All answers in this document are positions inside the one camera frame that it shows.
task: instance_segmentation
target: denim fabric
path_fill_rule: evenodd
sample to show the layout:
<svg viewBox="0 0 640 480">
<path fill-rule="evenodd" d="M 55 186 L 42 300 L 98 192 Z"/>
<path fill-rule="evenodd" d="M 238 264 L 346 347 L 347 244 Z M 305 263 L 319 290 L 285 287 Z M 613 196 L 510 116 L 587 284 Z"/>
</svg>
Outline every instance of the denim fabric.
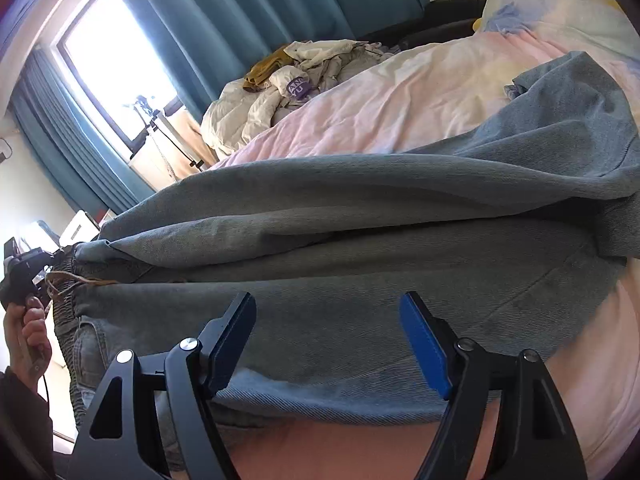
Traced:
<svg viewBox="0 0 640 480">
<path fill-rule="evenodd" d="M 73 265 L 121 284 L 80 286 L 58 314 L 78 387 L 123 348 L 197 335 L 240 291 L 258 317 L 212 404 L 226 430 L 439 418 L 399 325 L 408 290 L 488 349 L 548 357 L 640 256 L 640 141 L 622 90 L 584 53 L 515 83 L 523 93 L 462 136 L 209 171 L 109 222 Z"/>
</svg>

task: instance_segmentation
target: screw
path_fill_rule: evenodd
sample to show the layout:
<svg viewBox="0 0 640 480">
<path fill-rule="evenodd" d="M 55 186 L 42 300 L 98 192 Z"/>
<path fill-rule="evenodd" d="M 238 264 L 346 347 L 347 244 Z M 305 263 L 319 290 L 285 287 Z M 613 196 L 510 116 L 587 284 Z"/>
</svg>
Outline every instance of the screw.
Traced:
<svg viewBox="0 0 640 480">
<path fill-rule="evenodd" d="M 475 348 L 476 342 L 472 339 L 469 339 L 468 337 L 463 337 L 462 339 L 458 340 L 456 346 L 463 352 L 471 352 Z"/>
<path fill-rule="evenodd" d="M 180 348 L 183 350 L 193 350 L 196 346 L 198 346 L 198 340 L 194 337 L 188 337 L 180 341 Z"/>
<path fill-rule="evenodd" d="M 540 361 L 540 356 L 535 350 L 526 349 L 524 352 L 524 358 L 530 363 L 535 363 L 536 361 Z"/>
<path fill-rule="evenodd" d="M 133 357 L 131 350 L 123 350 L 116 356 L 116 361 L 119 363 L 126 363 Z"/>
</svg>

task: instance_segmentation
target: purple label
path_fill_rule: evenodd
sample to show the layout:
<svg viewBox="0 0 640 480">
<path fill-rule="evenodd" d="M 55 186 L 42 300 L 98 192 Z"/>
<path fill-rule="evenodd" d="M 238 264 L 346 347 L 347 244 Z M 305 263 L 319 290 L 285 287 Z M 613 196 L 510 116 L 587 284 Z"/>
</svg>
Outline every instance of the purple label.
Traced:
<svg viewBox="0 0 640 480">
<path fill-rule="evenodd" d="M 287 90 L 296 99 L 302 99 L 305 95 L 311 92 L 311 83 L 302 76 L 292 79 L 287 85 Z"/>
</svg>

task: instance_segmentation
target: hand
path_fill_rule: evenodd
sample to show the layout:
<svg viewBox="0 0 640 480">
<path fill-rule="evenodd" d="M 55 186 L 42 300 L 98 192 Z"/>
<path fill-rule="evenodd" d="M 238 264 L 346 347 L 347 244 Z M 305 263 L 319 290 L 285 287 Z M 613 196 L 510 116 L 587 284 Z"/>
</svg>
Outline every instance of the hand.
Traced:
<svg viewBox="0 0 640 480">
<path fill-rule="evenodd" d="M 4 314 L 4 340 L 9 348 L 12 372 L 33 392 L 51 361 L 51 343 L 44 323 L 44 308 L 34 296 L 27 298 L 26 308 L 10 303 Z M 38 349 L 43 359 L 31 361 L 29 346 Z"/>
</svg>

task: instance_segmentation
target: drawstring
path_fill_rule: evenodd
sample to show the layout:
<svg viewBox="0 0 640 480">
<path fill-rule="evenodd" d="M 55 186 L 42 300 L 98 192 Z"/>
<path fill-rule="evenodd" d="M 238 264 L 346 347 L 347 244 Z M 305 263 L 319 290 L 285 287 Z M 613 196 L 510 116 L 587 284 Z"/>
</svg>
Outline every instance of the drawstring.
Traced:
<svg viewBox="0 0 640 480">
<path fill-rule="evenodd" d="M 74 290 L 79 285 L 95 285 L 95 286 L 103 286 L 103 285 L 117 285 L 120 282 L 116 282 L 115 280 L 99 280 L 94 278 L 83 278 L 82 276 L 78 276 L 76 274 L 72 274 L 71 272 L 66 272 L 66 270 L 52 270 L 45 277 L 45 283 L 47 284 L 47 294 L 53 301 L 60 301 L 65 296 L 68 296 L 69 293 Z M 58 286 L 63 282 L 73 281 L 71 285 L 63 290 L 58 290 Z"/>
</svg>

